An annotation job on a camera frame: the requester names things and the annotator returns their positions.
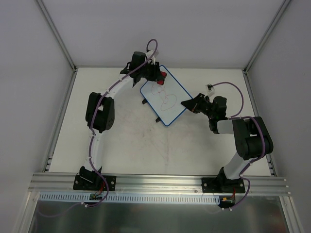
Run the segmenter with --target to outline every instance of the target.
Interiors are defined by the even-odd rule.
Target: drawing on whiteboard
[[[162,99],[161,111],[164,112],[175,106],[177,103],[177,96],[174,94],[166,94],[165,86],[152,84],[151,92],[153,95],[158,95]]]

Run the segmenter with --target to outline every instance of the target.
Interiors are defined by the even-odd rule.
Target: white wall
[[[274,141],[305,231],[311,231],[311,1],[294,0],[250,72],[259,113]]]
[[[34,0],[0,1],[0,226],[11,232],[71,70]]]
[[[283,0],[44,0],[76,65],[124,66],[159,41],[169,67],[246,66]]]

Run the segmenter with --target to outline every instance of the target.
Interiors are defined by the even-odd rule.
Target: blue-framed whiteboard
[[[167,73],[164,85],[147,81],[141,87],[140,93],[163,124],[170,126],[186,109],[180,102],[192,99],[192,96],[165,66],[161,65],[160,70]]]

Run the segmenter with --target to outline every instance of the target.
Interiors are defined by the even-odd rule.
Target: blue border
[[[180,84],[180,82],[172,75],[172,73],[170,73],[169,72],[169,70],[164,66],[164,65],[160,65],[160,67],[164,67],[165,68],[165,70],[176,80],[176,82],[185,90],[185,92],[190,96],[190,98],[191,99],[193,99],[192,98],[192,96],[189,94],[189,92]],[[140,88],[140,93],[141,93],[141,95],[145,98],[145,96],[142,94],[142,92],[141,92],[141,89],[146,85],[146,83],[147,82],[145,82],[144,83],[144,85]],[[152,110],[155,112],[155,114],[157,115],[157,116],[159,116],[157,113],[156,113],[156,111],[154,110],[154,108],[151,106],[151,104],[148,102],[148,104],[150,105],[150,107],[152,108]],[[168,127],[168,126],[170,126],[184,111],[186,110],[186,108],[170,123],[170,124],[168,124],[168,125],[166,125],[162,120],[162,123],[163,123],[163,125],[165,125],[166,127]]]

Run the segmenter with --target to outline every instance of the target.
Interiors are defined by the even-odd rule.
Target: table surface
[[[89,132],[85,121],[88,96],[105,92],[118,78],[121,68],[79,68],[65,118],[54,151],[50,172],[78,172],[87,156]],[[170,69],[192,95],[206,94],[205,85],[229,81],[244,95],[241,116],[253,116],[241,70]],[[156,123],[148,104],[142,105],[140,81],[115,100],[115,122],[104,140],[102,173],[217,175],[236,152],[233,135],[214,134],[204,114],[185,111],[172,125]],[[227,116],[238,112],[241,97],[227,84],[215,87],[216,94],[227,98]],[[254,163],[248,176],[270,176],[266,158]]]

